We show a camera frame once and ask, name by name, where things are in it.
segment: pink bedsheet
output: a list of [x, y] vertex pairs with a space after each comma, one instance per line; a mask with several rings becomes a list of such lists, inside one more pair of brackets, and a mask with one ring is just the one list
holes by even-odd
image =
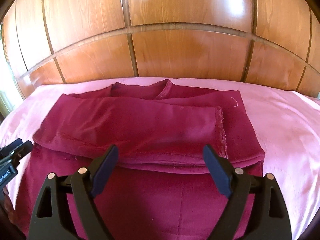
[[[164, 78], [127, 78], [81, 84], [41, 86], [9, 114], [0, 126], [0, 147], [20, 137], [32, 140], [62, 93], [83, 93], [115, 82], [150, 85]], [[297, 92], [222, 80], [171, 79], [174, 84], [217, 90], [239, 90], [258, 141], [266, 153], [263, 172], [275, 174], [287, 204], [293, 239], [297, 239], [320, 206], [320, 103]], [[8, 185], [15, 205], [25, 157], [19, 175]]]

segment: silver pin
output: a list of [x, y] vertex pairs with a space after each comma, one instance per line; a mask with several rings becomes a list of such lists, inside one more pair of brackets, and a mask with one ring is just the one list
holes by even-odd
[[78, 170], [78, 172], [79, 172], [80, 174], [84, 174], [84, 173], [87, 172], [87, 168], [82, 167], [82, 168], [80, 168], [80, 169]]
[[53, 179], [53, 178], [54, 178], [54, 173], [53, 172], [49, 173], [48, 174], [48, 179]]
[[243, 169], [241, 169], [241, 168], [235, 168], [235, 172], [236, 172], [236, 174], [241, 175], [241, 174], [243, 174]]
[[275, 176], [272, 173], [267, 173], [267, 178], [268, 179], [274, 179]]

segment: wooden panel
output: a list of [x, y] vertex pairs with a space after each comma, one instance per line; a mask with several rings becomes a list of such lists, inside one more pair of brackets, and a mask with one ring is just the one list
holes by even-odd
[[307, 67], [298, 92], [316, 98], [320, 92], [320, 75], [312, 68]]
[[28, 69], [51, 55], [44, 29], [41, 0], [17, 0], [17, 32]]
[[27, 69], [26, 65], [23, 62], [18, 42], [15, 8], [16, 3], [14, 2], [4, 17], [3, 39], [13, 75], [16, 78], [19, 78], [21, 75], [23, 75], [23, 73], [27, 71]]
[[312, 15], [312, 37], [308, 63], [320, 72], [320, 23], [315, 14]]
[[25, 98], [27, 98], [38, 86], [49, 84], [63, 84], [53, 60], [18, 81], [20, 90]]
[[251, 32], [252, 0], [129, 0], [132, 25], [194, 22]]
[[258, 0], [257, 35], [306, 60], [310, 13], [305, 0]]
[[57, 61], [67, 83], [134, 76], [125, 34], [81, 46]]
[[304, 64], [281, 49], [254, 43], [246, 82], [283, 90], [295, 90]]
[[44, 0], [44, 6], [55, 52], [87, 37], [124, 27], [121, 0]]
[[166, 30], [132, 35], [139, 76], [240, 81], [249, 41], [222, 33]]

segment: wooden headboard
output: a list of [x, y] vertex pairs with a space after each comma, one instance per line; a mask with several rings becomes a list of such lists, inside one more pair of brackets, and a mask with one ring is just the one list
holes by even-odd
[[134, 76], [320, 91], [320, 23], [305, 0], [16, 0], [3, 38], [24, 97]]

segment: white thread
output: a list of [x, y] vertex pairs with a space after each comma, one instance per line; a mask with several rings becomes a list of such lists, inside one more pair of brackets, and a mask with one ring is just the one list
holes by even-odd
[[238, 106], [238, 102], [237, 102], [237, 100], [235, 100], [233, 97], [231, 97], [234, 101], [236, 101], [236, 103], [237, 103], [237, 105], [235, 106], [235, 107], [237, 107]]

